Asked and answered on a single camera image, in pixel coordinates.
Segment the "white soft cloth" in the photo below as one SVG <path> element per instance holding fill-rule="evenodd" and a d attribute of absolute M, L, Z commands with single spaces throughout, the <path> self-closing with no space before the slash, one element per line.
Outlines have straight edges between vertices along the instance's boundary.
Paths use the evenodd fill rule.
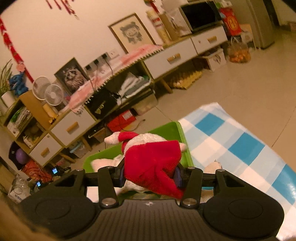
<path fill-rule="evenodd" d="M 100 168 L 113 166 L 116 167 L 118 164 L 123 160 L 123 155 L 117 155 L 113 159 L 95 159 L 93 160 L 90 165 L 94 172 L 97 172 Z"/>

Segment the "cream bunny plush doll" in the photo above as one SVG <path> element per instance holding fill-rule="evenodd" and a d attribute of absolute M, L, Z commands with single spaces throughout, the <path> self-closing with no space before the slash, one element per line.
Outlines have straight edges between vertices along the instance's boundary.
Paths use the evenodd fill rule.
<path fill-rule="evenodd" d="M 204 168 L 204 173 L 215 174 L 218 169 L 222 169 L 222 165 L 220 162 L 215 160 Z"/>

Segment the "red santa plush toy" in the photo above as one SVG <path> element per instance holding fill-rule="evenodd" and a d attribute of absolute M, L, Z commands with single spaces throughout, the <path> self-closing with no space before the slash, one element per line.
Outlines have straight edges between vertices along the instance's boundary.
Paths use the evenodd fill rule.
<path fill-rule="evenodd" d="M 135 132 L 114 132 L 104 139 L 109 145 L 122 144 L 124 174 L 128 181 L 156 194 L 181 199 L 184 191 L 176 186 L 173 177 L 180 163 L 177 154 L 187 146 L 179 143 L 180 149 L 173 147 L 177 153 L 171 154 L 169 147 L 152 146 L 160 141 L 165 139 L 152 133 Z"/>

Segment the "blue white checkered mat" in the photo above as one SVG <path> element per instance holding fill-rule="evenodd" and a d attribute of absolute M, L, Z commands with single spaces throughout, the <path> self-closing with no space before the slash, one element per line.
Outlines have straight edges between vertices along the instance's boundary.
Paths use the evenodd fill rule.
<path fill-rule="evenodd" d="M 217 102 L 201 106 L 179 123 L 192 166 L 205 169 L 217 161 L 223 169 L 273 197 L 285 212 L 277 238 L 295 237 L 295 172 L 276 152 Z"/>

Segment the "green plastic storage bin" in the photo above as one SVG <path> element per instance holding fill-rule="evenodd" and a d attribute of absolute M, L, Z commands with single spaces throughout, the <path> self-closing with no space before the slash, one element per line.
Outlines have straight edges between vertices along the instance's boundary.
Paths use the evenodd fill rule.
<path fill-rule="evenodd" d="M 179 143 L 183 143 L 186 146 L 188 146 L 185 133 L 182 129 L 181 124 L 178 121 L 172 121 L 170 123 L 162 125 L 158 128 L 155 128 L 149 131 L 149 133 L 161 136 L 165 139 L 165 141 L 153 143 L 152 146 L 154 148 L 156 148 L 157 145 L 159 145 L 160 147 L 169 147 L 171 154 L 177 153 L 177 151 L 172 150 L 173 147 L 180 149 Z M 87 157 L 84 161 L 83 169 L 85 170 L 86 173 L 96 172 L 96 170 L 94 171 L 92 168 L 92 165 L 91 165 L 92 161 L 97 159 L 113 160 L 118 155 L 122 155 L 121 146 L 122 146 L 121 143 L 117 145 L 112 145 L 111 147 L 101 152 L 98 152 L 96 154 L 93 154 Z M 177 157 L 179 157 L 179 162 L 184 168 L 188 166 L 194 166 L 194 163 L 189 151 L 189 147 L 187 147 L 180 154 L 177 154 Z"/>

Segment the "red box under cabinet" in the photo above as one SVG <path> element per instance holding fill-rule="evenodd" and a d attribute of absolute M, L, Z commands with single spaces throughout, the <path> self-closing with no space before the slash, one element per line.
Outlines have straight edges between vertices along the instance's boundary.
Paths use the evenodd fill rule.
<path fill-rule="evenodd" d="M 132 112 L 127 110 L 110 120 L 106 125 L 112 132 L 120 132 L 135 120 L 136 118 Z"/>

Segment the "wooden tv cabinet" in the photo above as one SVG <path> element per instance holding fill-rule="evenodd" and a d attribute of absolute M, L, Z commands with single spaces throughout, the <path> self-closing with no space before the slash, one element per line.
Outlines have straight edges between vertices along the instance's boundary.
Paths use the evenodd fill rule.
<path fill-rule="evenodd" d="M 114 71 L 113 75 L 100 85 L 97 92 L 92 93 L 76 111 L 67 108 L 53 124 L 49 124 L 49 115 L 42 109 L 41 103 L 33 97 L 31 92 L 27 92 L 20 102 L 31 112 L 31 118 L 37 121 L 43 133 L 32 148 L 28 148 L 19 141 L 16 143 L 41 166 L 45 166 L 56 155 L 72 162 L 74 160 L 71 157 L 62 153 L 63 149 L 82 139 L 87 131 L 108 116 L 129 109 L 142 101 L 152 90 L 152 86 L 145 86 L 143 89 L 138 88 L 131 97 L 118 95 L 124 78 L 136 65 L 144 68 L 152 83 L 160 81 L 167 87 L 165 76 L 200 54 L 220 46 L 226 40 L 222 24 L 215 24 L 194 35 L 181 38 L 163 50 L 150 52 L 125 68 Z"/>

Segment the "purple ball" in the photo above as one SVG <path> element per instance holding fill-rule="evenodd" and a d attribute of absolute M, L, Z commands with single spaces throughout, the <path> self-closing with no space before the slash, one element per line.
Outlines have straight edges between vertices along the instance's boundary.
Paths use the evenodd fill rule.
<path fill-rule="evenodd" d="M 29 155 L 21 148 L 16 151 L 16 160 L 18 163 L 25 165 L 29 161 Z"/>

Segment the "egg tray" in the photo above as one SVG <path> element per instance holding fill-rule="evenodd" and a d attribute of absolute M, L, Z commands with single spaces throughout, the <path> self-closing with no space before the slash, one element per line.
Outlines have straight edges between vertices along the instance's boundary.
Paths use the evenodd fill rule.
<path fill-rule="evenodd" d="M 201 77 L 201 71 L 179 72 L 168 81 L 168 85 L 170 88 L 187 90 Z"/>

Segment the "framed cat picture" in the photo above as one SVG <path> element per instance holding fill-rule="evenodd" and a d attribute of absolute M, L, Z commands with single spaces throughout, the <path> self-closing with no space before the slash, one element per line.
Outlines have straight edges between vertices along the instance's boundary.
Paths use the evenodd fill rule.
<path fill-rule="evenodd" d="M 88 75 L 77 62 L 75 57 L 69 60 L 54 75 L 57 80 L 61 82 L 69 95 L 75 93 L 89 80 Z"/>

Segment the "white desk fan pair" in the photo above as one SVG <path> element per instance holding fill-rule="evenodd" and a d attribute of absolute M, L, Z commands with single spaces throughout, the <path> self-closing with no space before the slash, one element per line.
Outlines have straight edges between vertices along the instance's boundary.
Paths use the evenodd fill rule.
<path fill-rule="evenodd" d="M 64 99 L 62 88 L 59 85 L 52 84 L 44 76 L 40 76 L 34 80 L 32 92 L 37 99 L 45 100 L 52 106 L 58 106 Z"/>

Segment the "white cardboard box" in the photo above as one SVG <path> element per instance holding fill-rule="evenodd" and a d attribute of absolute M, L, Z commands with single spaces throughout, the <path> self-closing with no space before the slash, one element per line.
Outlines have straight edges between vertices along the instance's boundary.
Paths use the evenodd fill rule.
<path fill-rule="evenodd" d="M 207 69 L 215 72 L 217 69 L 226 65 L 226 59 L 222 48 L 214 49 L 201 56 L 201 59 L 207 62 Z"/>

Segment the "pink lace cloth runner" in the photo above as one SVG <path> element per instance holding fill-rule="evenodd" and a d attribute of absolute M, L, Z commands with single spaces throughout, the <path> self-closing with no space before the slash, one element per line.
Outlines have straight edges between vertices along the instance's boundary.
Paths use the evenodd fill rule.
<path fill-rule="evenodd" d="M 90 99 L 90 97 L 93 96 L 96 91 L 104 87 L 112 78 L 119 75 L 119 73 L 130 68 L 134 64 L 143 61 L 146 58 L 163 50 L 164 48 L 161 45 L 145 44 L 131 51 L 130 53 L 119 57 L 119 59 L 116 60 L 113 65 L 111 65 L 111 69 L 105 74 L 99 74 L 96 72 L 90 80 L 79 87 L 78 90 L 71 95 L 70 101 L 64 110 L 71 110 L 74 113 L 79 113 L 83 104 L 88 99 Z"/>

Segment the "blue stitch plush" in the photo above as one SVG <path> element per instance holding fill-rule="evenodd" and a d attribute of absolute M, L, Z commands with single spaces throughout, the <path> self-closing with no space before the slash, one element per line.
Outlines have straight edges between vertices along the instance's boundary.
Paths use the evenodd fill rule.
<path fill-rule="evenodd" d="M 26 93 L 29 90 L 23 82 L 23 76 L 24 73 L 20 72 L 19 74 L 12 76 L 9 80 L 10 89 L 14 92 L 15 96 L 17 97 Z"/>

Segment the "bag of oranges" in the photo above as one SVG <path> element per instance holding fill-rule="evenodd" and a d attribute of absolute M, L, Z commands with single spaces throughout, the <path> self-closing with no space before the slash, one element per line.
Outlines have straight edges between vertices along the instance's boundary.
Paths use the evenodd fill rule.
<path fill-rule="evenodd" d="M 248 45 L 240 42 L 236 37 L 231 37 L 227 52 L 232 63 L 247 63 L 251 60 Z"/>

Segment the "framed cartoon girl picture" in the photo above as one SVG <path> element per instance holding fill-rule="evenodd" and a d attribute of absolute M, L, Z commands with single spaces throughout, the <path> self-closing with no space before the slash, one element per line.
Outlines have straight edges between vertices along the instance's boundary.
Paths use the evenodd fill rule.
<path fill-rule="evenodd" d="M 108 27 L 125 53 L 130 53 L 145 44 L 156 44 L 136 13 L 128 15 Z"/>

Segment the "potted green plant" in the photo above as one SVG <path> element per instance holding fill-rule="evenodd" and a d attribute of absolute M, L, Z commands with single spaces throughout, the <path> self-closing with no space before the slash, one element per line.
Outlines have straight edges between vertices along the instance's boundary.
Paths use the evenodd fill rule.
<path fill-rule="evenodd" d="M 9 85 L 9 80 L 12 77 L 12 65 L 11 60 L 9 60 L 5 66 L 1 68 L 1 115 L 4 115 L 16 102 L 16 97 Z"/>

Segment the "red gift box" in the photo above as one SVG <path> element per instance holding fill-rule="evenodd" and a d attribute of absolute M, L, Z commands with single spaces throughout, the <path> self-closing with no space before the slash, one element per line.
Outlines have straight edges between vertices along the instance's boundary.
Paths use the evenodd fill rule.
<path fill-rule="evenodd" d="M 242 32 L 232 8 L 220 8 L 219 13 L 226 26 L 227 36 L 237 36 Z"/>

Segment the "grey refrigerator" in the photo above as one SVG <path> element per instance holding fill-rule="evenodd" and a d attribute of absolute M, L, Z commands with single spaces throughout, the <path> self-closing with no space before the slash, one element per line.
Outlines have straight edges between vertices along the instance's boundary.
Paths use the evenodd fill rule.
<path fill-rule="evenodd" d="M 250 0 L 246 2 L 255 23 L 260 48 L 266 49 L 274 43 L 274 30 L 264 1 Z"/>

